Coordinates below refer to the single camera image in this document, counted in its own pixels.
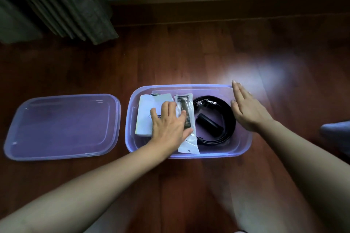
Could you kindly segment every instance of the bare skin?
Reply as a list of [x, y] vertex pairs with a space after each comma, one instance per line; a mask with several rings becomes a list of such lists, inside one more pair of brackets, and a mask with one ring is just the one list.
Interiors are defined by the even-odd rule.
[[[233, 82], [231, 102], [237, 121], [259, 133], [286, 166], [300, 190], [341, 232], [350, 231], [350, 166], [273, 120], [244, 87]], [[0, 221], [0, 232], [83, 232], [143, 174], [160, 164], [191, 134], [176, 104], [165, 102], [161, 119], [151, 110], [150, 142], [118, 160], [90, 171], [39, 197]]]

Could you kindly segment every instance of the person's right arm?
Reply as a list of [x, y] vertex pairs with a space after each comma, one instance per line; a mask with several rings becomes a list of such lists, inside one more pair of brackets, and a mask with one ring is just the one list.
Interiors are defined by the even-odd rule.
[[273, 120], [241, 84], [232, 87], [237, 121], [264, 138], [324, 222], [350, 232], [350, 165]]

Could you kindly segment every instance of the white plastic pouch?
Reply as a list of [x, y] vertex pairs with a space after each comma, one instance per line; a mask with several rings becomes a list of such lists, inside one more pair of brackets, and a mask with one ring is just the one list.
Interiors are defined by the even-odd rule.
[[193, 107], [193, 94], [175, 95], [176, 116], [179, 117], [182, 110], [186, 110], [185, 129], [192, 128], [193, 132], [180, 145], [177, 151], [180, 153], [199, 154], [197, 146], [197, 134], [195, 125], [195, 112]]

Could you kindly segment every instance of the wooden baseboard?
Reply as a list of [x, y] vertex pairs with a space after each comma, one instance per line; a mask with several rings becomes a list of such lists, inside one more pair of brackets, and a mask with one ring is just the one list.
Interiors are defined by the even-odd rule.
[[114, 26], [350, 12], [350, 0], [110, 1]]

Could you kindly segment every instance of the plastic container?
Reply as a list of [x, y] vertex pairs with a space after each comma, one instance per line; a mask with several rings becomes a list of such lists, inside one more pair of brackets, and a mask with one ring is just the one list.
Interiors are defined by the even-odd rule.
[[[128, 111], [126, 115], [126, 126], [125, 126], [125, 144], [130, 152], [137, 150], [143, 145], [147, 144], [150, 138], [139, 137], [135, 135], [136, 119], [138, 113], [139, 99], [142, 94], [151, 93], [171, 93], [175, 94], [186, 94], [192, 93], [193, 99], [211, 95], [230, 104], [231, 100], [234, 99], [232, 87], [228, 85], [206, 85], [206, 84], [194, 84], [194, 85], [159, 85], [159, 86], [144, 86], [138, 88], [131, 95]], [[213, 111], [201, 109], [201, 112], [210, 117], [216, 123], [223, 125], [222, 116], [213, 113]], [[214, 140], [200, 125], [196, 124], [197, 135], [207, 140]], [[236, 129], [231, 139], [221, 145], [215, 147], [207, 147], [199, 145], [199, 155], [195, 154], [184, 154], [175, 152], [170, 158], [172, 159], [203, 159], [211, 157], [232, 157], [242, 155], [248, 150], [252, 143], [252, 134], [245, 130], [238, 122], [236, 123]]]
[[16, 111], [4, 145], [18, 161], [99, 156], [116, 145], [120, 102], [109, 94], [34, 98]]

